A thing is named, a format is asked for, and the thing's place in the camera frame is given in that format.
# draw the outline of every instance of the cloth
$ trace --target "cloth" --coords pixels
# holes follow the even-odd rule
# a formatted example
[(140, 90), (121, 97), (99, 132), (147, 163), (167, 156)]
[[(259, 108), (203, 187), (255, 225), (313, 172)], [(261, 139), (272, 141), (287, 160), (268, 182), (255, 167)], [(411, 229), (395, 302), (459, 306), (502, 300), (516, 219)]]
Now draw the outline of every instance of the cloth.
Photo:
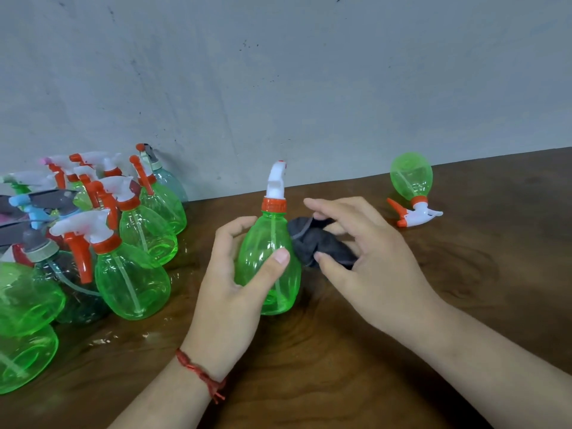
[(316, 220), (308, 217), (298, 217), (288, 222), (288, 233), (292, 238), (294, 253), (303, 265), (319, 268), (314, 259), (317, 251), (326, 253), (340, 265), (352, 269), (358, 258), (350, 248), (324, 228), (334, 223), (334, 220)]

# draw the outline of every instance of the wooden table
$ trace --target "wooden table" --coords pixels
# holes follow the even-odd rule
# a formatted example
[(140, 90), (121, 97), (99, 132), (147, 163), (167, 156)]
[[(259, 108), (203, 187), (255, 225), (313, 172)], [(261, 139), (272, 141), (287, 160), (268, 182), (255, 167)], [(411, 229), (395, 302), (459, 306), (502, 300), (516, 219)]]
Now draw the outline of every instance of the wooden table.
[[(434, 167), (431, 207), (444, 216), (403, 235), (449, 303), (572, 372), (572, 147)], [(287, 189), (361, 195), (392, 223), (387, 174)], [(157, 315), (57, 327), (60, 350), (30, 384), (0, 397), (4, 429), (105, 428), (172, 358), (187, 331), (214, 230), (259, 214), (262, 193), (192, 202), (169, 264), (173, 293)], [(367, 325), (318, 271), (292, 310), (263, 317), (229, 377), (227, 401), (201, 427), (487, 427), (429, 366)]]

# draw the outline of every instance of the person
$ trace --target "person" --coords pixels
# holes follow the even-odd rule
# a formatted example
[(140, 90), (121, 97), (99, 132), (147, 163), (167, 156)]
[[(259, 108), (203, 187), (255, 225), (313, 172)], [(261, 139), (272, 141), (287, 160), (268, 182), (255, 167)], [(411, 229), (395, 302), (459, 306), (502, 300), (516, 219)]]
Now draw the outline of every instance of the person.
[[(572, 427), (572, 377), (512, 343), (431, 288), (403, 237), (362, 198), (307, 198), (314, 217), (348, 233), (359, 256), (351, 271), (317, 253), (320, 269), (366, 322), (425, 360), (495, 428)], [(262, 303), (290, 260), (276, 250), (245, 287), (234, 283), (241, 234), (256, 217), (216, 232), (211, 261), (181, 350), (222, 381), (250, 345)], [(112, 429), (189, 428), (211, 401), (207, 385), (173, 360), (113, 422)]]

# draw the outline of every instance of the gray wall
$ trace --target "gray wall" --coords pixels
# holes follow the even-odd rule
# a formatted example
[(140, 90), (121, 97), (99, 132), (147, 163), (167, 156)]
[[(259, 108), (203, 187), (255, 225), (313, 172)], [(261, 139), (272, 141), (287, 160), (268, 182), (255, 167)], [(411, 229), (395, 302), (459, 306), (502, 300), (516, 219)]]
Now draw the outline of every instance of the gray wall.
[(2, 0), (3, 172), (157, 146), (192, 198), (572, 145), (572, 0)]

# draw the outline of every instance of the red bracelet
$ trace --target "red bracelet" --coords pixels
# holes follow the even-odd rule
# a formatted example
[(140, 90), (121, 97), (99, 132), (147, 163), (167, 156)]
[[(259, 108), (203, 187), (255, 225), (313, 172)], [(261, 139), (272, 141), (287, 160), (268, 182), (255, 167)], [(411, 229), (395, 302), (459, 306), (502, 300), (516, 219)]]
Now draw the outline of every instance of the red bracelet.
[(218, 405), (217, 397), (219, 397), (221, 400), (225, 399), (225, 397), (222, 396), (218, 390), (224, 388), (224, 385), (226, 384), (226, 378), (223, 379), (222, 382), (216, 382), (209, 375), (207, 375), (203, 369), (201, 369), (199, 366), (196, 366), (195, 364), (192, 364), (190, 362), (189, 356), (182, 352), (181, 348), (177, 348), (175, 354), (177, 355), (177, 360), (179, 360), (179, 363), (181, 363), (183, 367), (186, 367), (189, 370), (195, 372), (198, 377), (206, 384), (209, 389), (209, 394), (214, 400), (214, 403)]

